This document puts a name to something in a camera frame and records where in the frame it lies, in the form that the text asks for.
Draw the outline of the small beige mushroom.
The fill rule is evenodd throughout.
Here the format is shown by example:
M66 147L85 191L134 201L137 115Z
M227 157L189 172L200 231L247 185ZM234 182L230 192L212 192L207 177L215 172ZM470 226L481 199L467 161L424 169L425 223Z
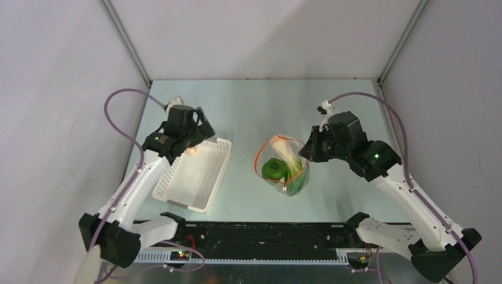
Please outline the small beige mushroom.
M187 153L187 154L190 154L190 155L193 155L193 154L195 154L196 152L197 152L197 148L196 148L196 147L191 147L191 148L188 148L188 149L186 150L186 153Z

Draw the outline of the green bok choy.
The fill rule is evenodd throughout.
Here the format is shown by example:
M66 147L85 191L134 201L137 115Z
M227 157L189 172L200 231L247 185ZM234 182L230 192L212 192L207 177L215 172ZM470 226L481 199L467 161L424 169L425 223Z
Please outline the green bok choy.
M276 134L270 144L278 157L286 164L283 191L288 196L300 193L310 178L308 161L299 156L304 143L292 137Z

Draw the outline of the clear zip top bag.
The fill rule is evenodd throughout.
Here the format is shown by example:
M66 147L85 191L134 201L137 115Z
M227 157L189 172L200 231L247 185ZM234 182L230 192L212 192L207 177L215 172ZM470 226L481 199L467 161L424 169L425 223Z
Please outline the clear zip top bag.
M300 193L310 178L309 162L299 155L305 144L285 134L275 134L255 156L254 172L279 193L292 197Z

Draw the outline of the green pepper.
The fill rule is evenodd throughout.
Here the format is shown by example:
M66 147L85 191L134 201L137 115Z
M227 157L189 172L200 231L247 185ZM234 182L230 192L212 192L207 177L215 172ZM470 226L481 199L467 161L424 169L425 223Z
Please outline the green pepper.
M264 179L281 180L287 175L288 167L283 160L270 158L263 164L261 172Z

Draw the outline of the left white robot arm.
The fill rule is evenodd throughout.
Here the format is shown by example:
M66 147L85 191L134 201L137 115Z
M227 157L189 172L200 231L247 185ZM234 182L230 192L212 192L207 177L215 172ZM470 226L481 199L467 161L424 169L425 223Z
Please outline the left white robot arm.
M149 192L175 160L214 134L200 107L172 106L167 120L145 139L139 162L115 194L96 214L85 213L80 218L85 248L99 246L101 259L126 268L142 250L161 241L183 245L187 230L178 225L177 218L161 214L140 224L134 220Z

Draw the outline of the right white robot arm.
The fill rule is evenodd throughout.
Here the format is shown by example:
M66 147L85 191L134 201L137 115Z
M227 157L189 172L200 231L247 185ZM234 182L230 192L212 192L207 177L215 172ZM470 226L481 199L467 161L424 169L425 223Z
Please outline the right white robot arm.
M411 228L385 224L358 212L346 221L345 242L389 249L411 261L427 280L439 283L466 257L481 235L462 228L426 196L416 182L408 184L401 157L385 142L368 140L359 118L351 112L331 115L323 126L315 125L298 152L310 162L338 159L359 177L372 183L409 219Z

